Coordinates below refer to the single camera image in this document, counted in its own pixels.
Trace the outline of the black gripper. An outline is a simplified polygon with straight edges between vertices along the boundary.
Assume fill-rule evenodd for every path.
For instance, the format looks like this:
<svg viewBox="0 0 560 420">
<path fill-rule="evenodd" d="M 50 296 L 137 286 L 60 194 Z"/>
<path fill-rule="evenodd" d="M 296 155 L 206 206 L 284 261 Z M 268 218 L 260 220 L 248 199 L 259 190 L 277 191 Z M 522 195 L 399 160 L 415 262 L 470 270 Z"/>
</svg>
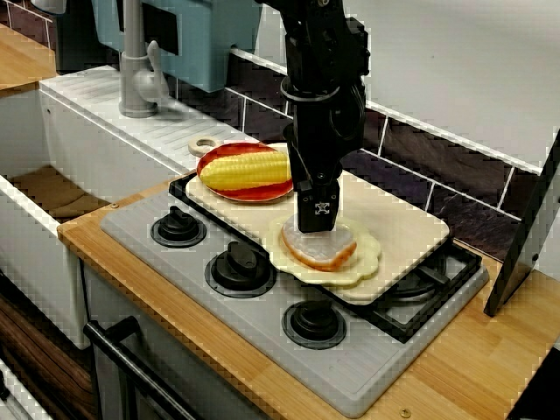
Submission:
<svg viewBox="0 0 560 420">
<path fill-rule="evenodd" d="M 283 138 L 297 191 L 297 227 L 302 233 L 332 231 L 340 203 L 336 180 L 340 160 L 363 144 L 365 86 L 359 80 L 329 93 L 312 94 L 284 80 L 281 92 L 293 111 L 293 122 L 283 129 Z"/>
</svg>

